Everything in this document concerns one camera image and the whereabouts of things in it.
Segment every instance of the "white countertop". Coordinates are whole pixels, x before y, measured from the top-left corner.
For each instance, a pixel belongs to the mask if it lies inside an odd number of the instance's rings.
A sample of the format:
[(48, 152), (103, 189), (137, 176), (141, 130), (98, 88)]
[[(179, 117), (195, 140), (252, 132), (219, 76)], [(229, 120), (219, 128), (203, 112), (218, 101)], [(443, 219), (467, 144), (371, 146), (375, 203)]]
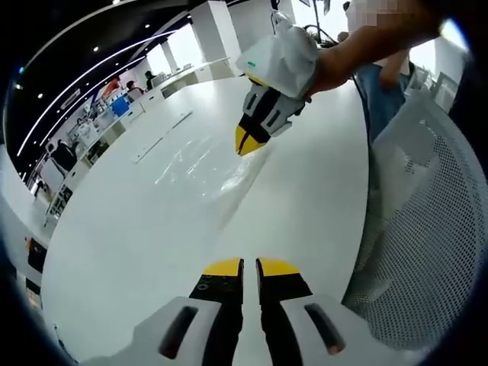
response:
[(342, 299), (368, 194), (358, 93), (347, 82), (315, 95), (289, 131), (243, 159), (235, 127), (249, 88), (247, 79), (231, 78), (176, 92), (141, 116), (78, 186), (53, 234), (41, 291), (47, 328), (58, 324), (79, 361), (128, 345), (135, 325), (188, 296), (221, 258), (246, 261), (234, 364), (270, 364), (257, 256), (287, 260), (314, 293)]

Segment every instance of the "black ceiling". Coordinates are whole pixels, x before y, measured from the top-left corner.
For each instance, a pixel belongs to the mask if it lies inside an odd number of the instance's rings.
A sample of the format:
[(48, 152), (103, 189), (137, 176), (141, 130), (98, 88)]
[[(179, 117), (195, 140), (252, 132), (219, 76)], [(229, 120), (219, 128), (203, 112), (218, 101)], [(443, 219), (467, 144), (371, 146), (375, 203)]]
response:
[[(16, 58), (12, 63), (11, 74), (11, 79), (22, 85), (23, 89), (11, 90), (5, 124), (5, 142), (17, 170), (29, 175), (29, 164), (34, 165), (35, 159), (39, 159), (43, 152), (43, 147), (39, 147), (40, 140), (58, 121), (59, 114), (56, 111), (59, 106), (77, 88), (84, 94), (91, 88), (85, 86), (87, 82), (94, 85), (125, 65), (138, 47), (107, 61), (70, 88), (40, 120), (17, 157), (29, 130), (66, 86), (99, 61), (138, 40), (152, 36), (173, 17), (202, 2), (203, 0), (122, 1), (118, 6), (112, 6), (67, 31), (19, 74), (19, 67), (27, 65), (36, 52), (60, 31), (84, 16), (112, 5), (111, 0), (29, 2), (26, 5), (28, 12), (22, 12), (18, 17), (21, 22), (18, 28), (21, 30), (15, 41)], [(169, 30), (179, 29), (186, 22), (188, 19), (183, 17)], [(145, 24), (150, 24), (150, 27), (145, 28)], [(154, 44), (164, 40), (164, 37), (158, 38)], [(99, 47), (99, 51), (93, 52), (94, 47)], [(41, 99), (37, 97), (40, 93), (43, 94)]]

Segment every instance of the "black slot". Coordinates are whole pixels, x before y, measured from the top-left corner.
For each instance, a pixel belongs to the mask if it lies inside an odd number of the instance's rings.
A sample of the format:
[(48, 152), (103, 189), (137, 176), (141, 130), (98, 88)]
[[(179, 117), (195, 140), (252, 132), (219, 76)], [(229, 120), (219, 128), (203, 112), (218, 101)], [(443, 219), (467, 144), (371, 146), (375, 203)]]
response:
[(280, 117), (280, 111), (276, 111), (276, 113), (273, 115), (273, 117), (271, 117), (269, 122), (267, 122), (268, 127), (271, 127), (273, 125), (273, 123), (276, 122), (278, 117)]
[(251, 97), (251, 100), (249, 101), (249, 103), (247, 104), (247, 107), (246, 109), (249, 110), (251, 109), (252, 105), (254, 104), (254, 101), (256, 100), (256, 98), (258, 97), (257, 94), (253, 94), (252, 97)]
[(331, 355), (340, 353), (345, 347), (344, 340), (322, 308), (316, 303), (311, 303), (305, 306), (305, 310), (319, 331), (327, 352)]
[(167, 358), (174, 360), (178, 354), (183, 338), (190, 328), (191, 322), (197, 315), (198, 309), (195, 307), (184, 307), (176, 316), (165, 338), (159, 346), (159, 353)]

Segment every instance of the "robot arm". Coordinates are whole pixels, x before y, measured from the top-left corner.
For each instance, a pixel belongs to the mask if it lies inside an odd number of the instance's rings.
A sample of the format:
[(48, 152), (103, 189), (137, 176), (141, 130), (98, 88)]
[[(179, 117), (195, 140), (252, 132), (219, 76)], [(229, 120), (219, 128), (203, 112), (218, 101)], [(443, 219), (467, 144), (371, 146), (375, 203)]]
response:
[(276, 34), (261, 39), (236, 62), (253, 83), (236, 129), (241, 156), (291, 127), (288, 118), (300, 114), (316, 74), (319, 51), (312, 37), (279, 11), (271, 19)]

